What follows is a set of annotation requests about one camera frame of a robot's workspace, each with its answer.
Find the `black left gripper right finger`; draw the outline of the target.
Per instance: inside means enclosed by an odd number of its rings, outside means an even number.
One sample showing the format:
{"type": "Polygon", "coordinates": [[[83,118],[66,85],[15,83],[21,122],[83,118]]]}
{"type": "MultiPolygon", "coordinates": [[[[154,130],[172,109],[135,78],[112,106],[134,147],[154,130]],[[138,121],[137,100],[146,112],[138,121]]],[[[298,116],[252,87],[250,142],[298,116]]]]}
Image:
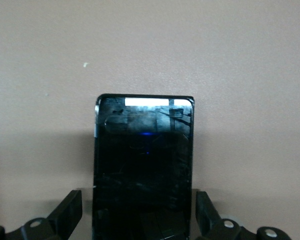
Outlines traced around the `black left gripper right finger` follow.
{"type": "Polygon", "coordinates": [[[198,191],[195,218],[200,230],[198,240],[254,240],[255,234],[234,220],[221,218],[207,192],[198,191]]]}

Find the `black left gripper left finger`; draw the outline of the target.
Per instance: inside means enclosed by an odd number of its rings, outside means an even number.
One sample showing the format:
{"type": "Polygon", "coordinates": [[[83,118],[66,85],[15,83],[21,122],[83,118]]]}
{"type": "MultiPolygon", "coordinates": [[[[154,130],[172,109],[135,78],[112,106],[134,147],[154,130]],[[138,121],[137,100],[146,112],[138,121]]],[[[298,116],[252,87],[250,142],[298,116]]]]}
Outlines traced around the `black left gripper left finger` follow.
{"type": "Polygon", "coordinates": [[[68,240],[83,215],[82,191],[72,190],[48,217],[34,218],[6,233],[6,240],[68,240]]]}

